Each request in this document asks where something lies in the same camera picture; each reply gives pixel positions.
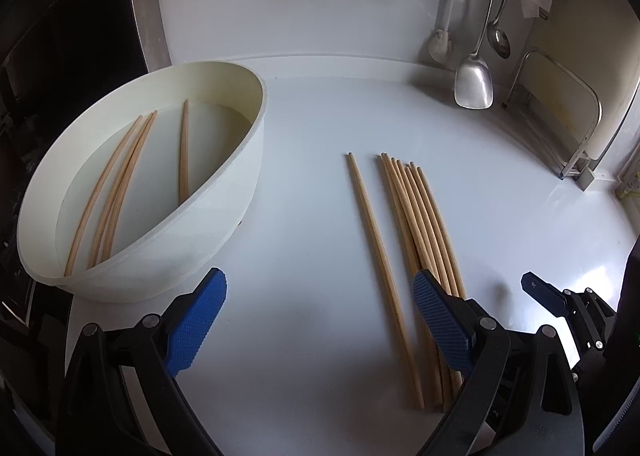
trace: bundle of chopsticks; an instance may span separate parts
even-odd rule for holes
[[[401,161],[389,158],[386,153],[383,153],[381,158],[385,167],[409,273],[413,278],[420,270],[428,269],[449,295],[465,299],[466,293],[458,264],[424,172],[414,163],[403,165]],[[374,253],[380,266],[390,307],[394,313],[394,322],[402,346],[402,357],[414,390],[415,404],[421,409],[424,407],[424,397],[417,364],[406,333],[406,326],[399,307],[388,259],[382,245],[380,231],[375,222],[358,166],[351,153],[349,160],[363,214],[372,238]],[[459,372],[447,367],[444,356],[439,352],[426,325],[424,325],[423,337],[433,378],[432,402],[434,406],[442,405],[447,410],[462,385],[462,376]]]
[[[89,200],[84,208],[84,211],[82,212],[80,223],[76,228],[76,234],[74,235],[73,241],[71,243],[71,248],[69,249],[69,255],[66,259],[65,277],[71,275],[72,273],[74,264],[76,263],[76,257],[78,256],[78,250],[82,241],[84,229],[87,226],[89,217],[91,216],[91,212],[95,207],[95,203],[98,200],[100,191],[104,187],[104,184],[106,183],[107,178],[109,177],[109,174],[113,169],[113,166],[117,163],[118,159],[122,155],[122,152],[127,147],[127,143],[129,143],[130,138],[134,135],[135,131],[138,130],[129,146],[129,149],[126,152],[126,155],[124,156],[123,162],[120,164],[120,168],[118,169],[113,184],[111,185],[110,191],[107,195],[104,208],[102,209],[102,213],[100,214],[98,226],[95,229],[87,268],[92,268],[99,262],[106,261],[111,257],[111,250],[113,249],[113,239],[115,237],[116,227],[118,226],[118,219],[120,217],[120,212],[122,211],[122,204],[124,203],[127,188],[129,187],[129,182],[131,181],[133,171],[136,168],[136,163],[138,163],[138,159],[140,158],[140,153],[142,152],[142,148],[144,147],[146,137],[148,136],[149,131],[151,131],[151,126],[154,124],[157,115],[158,111],[155,110],[154,112],[149,113],[149,115],[146,115],[144,121],[142,115],[138,116],[138,118],[135,122],[133,122],[122,140],[120,140],[120,142],[118,143],[116,149],[113,151],[113,154],[111,154],[107,165],[105,165],[102,173],[100,174],[100,177],[98,178],[98,181],[94,186],[94,190],[92,191],[91,196],[89,197]],[[178,187],[180,194],[180,204],[182,204],[189,197],[187,167],[188,128],[189,101],[185,100],[182,106],[182,130],[180,134],[180,173]]]

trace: wall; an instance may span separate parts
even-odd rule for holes
[[[454,5],[454,69],[475,44],[488,0]],[[440,23],[441,0],[160,0],[173,63],[202,58],[337,54],[431,63],[426,41]],[[530,29],[517,0],[503,15],[512,55],[484,42],[496,84],[506,86]]]

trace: metal rack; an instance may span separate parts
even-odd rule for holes
[[[590,97],[593,99],[593,118],[591,119],[591,123],[587,129],[587,132],[584,134],[584,137],[579,140],[578,147],[574,151],[567,151],[566,148],[562,147],[560,145],[558,137],[554,136],[553,131],[551,131],[548,126],[542,124],[542,122],[537,122],[536,118],[532,115],[532,112],[527,111],[530,99],[533,95],[522,84],[519,84],[518,81],[527,60],[531,55],[534,54],[546,58],[546,60],[559,68],[559,70],[564,71],[564,73],[568,74],[580,87],[586,90],[589,93]],[[517,91],[524,92],[524,100],[519,103],[513,100],[514,93],[516,93]],[[556,174],[560,179],[564,179],[565,177],[576,177],[580,175],[582,168],[586,166],[589,160],[589,158],[584,153],[584,149],[591,136],[593,136],[593,133],[600,123],[600,120],[602,119],[602,104],[600,103],[598,95],[589,84],[587,84],[564,64],[561,64],[560,62],[555,60],[555,58],[551,57],[539,48],[532,48],[527,53],[525,53],[525,55],[520,60],[516,76],[513,80],[513,84],[511,84],[511,89],[509,90],[507,99],[502,103],[502,107],[509,111],[512,116],[516,117],[517,120],[520,120],[521,124],[524,124],[524,127],[529,131],[529,134],[541,146],[542,149],[540,150],[540,152],[548,156],[552,160],[552,162],[556,166],[558,166],[559,171],[556,171]],[[578,168],[577,164],[580,159],[585,159],[587,161],[584,162],[584,165],[580,166],[581,168]]]

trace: white cutting board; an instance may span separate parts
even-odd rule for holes
[[[597,159],[626,114],[640,78],[640,22],[627,0],[553,0],[549,19],[536,20],[525,49],[539,47],[596,91],[602,121],[585,152]],[[580,141],[593,99],[549,61],[532,56],[521,83]]]

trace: metal spoon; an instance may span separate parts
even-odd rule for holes
[[[463,58],[456,70],[454,84],[456,103],[468,109],[486,109],[494,103],[494,83],[491,80],[491,72],[480,56],[480,44],[486,32],[493,3],[494,0],[489,0],[489,7],[475,49],[468,57]]]
[[[489,22],[489,25],[486,27],[486,38],[500,57],[509,58],[511,55],[509,39],[507,38],[507,34],[498,26],[498,19],[502,15],[505,4],[507,4],[507,0],[502,0],[495,19]]]

